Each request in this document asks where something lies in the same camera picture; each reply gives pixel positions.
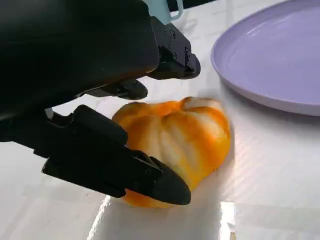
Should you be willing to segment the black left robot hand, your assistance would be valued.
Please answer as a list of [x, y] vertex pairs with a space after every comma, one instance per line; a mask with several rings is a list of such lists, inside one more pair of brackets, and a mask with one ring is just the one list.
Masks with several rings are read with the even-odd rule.
[[84, 94], [140, 100], [139, 78], [192, 79], [201, 65], [189, 40], [142, 0], [3, 0], [0, 3], [0, 140], [46, 159], [42, 172], [115, 198], [126, 190], [188, 205], [186, 182], [86, 105]]

